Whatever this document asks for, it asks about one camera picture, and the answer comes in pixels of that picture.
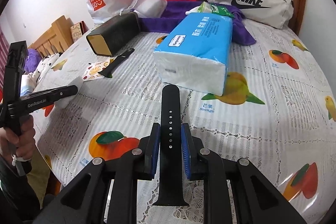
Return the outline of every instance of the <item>blue tissue package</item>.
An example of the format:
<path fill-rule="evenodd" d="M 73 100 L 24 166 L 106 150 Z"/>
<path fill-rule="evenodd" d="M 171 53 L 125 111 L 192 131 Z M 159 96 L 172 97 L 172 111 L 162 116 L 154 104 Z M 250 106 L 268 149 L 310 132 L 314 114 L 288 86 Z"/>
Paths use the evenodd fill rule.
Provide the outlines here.
<path fill-rule="evenodd" d="M 221 96 L 231 37 L 230 17 L 189 14 L 154 50 L 162 81 Z"/>

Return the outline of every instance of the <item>person's arm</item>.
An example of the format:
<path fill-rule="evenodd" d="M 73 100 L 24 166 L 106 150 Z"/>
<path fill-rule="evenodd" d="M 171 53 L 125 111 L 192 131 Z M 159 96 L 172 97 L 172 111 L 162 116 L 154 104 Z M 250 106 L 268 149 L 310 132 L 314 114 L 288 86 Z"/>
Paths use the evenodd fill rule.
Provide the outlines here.
<path fill-rule="evenodd" d="M 28 160 L 33 156 L 35 130 L 33 117 L 21 126 L 22 135 L 18 137 L 9 128 L 0 128 L 0 181 L 2 192 L 8 203 L 22 221 L 33 220 L 40 211 L 39 200 L 28 184 L 26 176 L 18 177 L 12 166 L 12 156 L 8 147 L 11 142 L 17 147 L 16 155 Z"/>

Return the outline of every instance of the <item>pink curtain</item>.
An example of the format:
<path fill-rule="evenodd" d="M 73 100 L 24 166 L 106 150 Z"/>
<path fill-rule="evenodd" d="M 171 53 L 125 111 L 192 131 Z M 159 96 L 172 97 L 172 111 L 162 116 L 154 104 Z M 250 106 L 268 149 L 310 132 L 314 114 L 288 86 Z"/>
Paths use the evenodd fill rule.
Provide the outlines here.
<path fill-rule="evenodd" d="M 1 30 L 0 26 L 0 90 L 3 88 L 3 76 L 5 72 L 5 65 L 7 62 L 9 44 Z"/>

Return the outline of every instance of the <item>nike swoosh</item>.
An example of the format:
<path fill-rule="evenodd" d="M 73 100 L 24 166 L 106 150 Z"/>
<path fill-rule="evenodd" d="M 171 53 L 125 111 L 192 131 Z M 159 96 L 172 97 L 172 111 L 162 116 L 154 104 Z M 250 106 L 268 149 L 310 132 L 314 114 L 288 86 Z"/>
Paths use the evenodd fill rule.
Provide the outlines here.
<path fill-rule="evenodd" d="M 232 6 L 236 6 L 238 9 L 260 9 L 260 8 L 270 8 L 270 7 L 262 7 L 262 6 L 256 6 L 256 5 L 243 5 L 243 4 L 238 4 L 237 0 L 232 0 L 231 1 Z"/>

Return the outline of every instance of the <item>purple cloth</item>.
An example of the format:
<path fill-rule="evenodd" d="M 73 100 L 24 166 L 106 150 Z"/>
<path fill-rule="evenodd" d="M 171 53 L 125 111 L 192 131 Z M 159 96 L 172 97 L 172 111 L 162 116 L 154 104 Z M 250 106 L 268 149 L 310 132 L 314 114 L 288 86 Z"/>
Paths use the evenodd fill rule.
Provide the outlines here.
<path fill-rule="evenodd" d="M 34 50 L 33 48 L 28 49 L 28 56 L 26 58 L 26 63 L 25 63 L 25 71 L 27 73 L 34 72 L 42 60 L 42 57 L 38 53 L 37 50 Z"/>
<path fill-rule="evenodd" d="M 185 12 L 201 5 L 201 1 L 184 1 L 172 0 L 168 1 L 167 8 L 164 10 L 161 18 L 140 18 L 140 27 L 143 32 L 162 32 L 170 33 L 180 22 L 186 17 Z M 255 39 L 246 30 L 242 20 L 245 18 L 244 14 L 235 6 L 217 4 L 226 7 L 235 18 L 233 21 L 232 41 L 249 46 L 255 44 Z"/>

